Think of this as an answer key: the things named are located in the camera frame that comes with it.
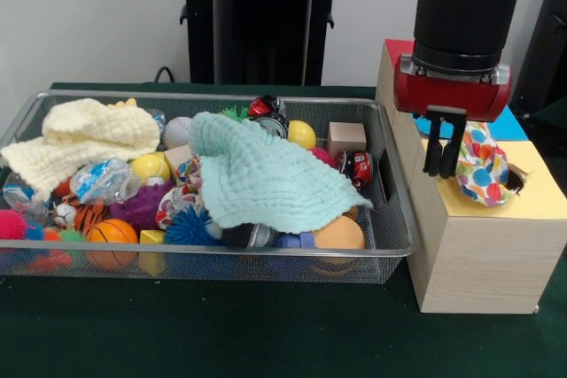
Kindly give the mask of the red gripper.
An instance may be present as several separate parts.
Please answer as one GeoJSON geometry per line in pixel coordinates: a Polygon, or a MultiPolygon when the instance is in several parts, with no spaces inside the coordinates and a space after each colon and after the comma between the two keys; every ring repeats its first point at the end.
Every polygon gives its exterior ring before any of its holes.
{"type": "MultiPolygon", "coordinates": [[[[394,67],[394,103],[398,111],[424,115],[432,112],[460,113],[470,120],[498,119],[510,99],[512,71],[499,64],[485,74],[446,74],[418,66],[412,58],[398,58],[394,67]]],[[[464,117],[451,117],[453,133],[443,150],[439,134],[440,116],[427,116],[431,123],[423,171],[441,177],[455,176],[464,117]]]]}

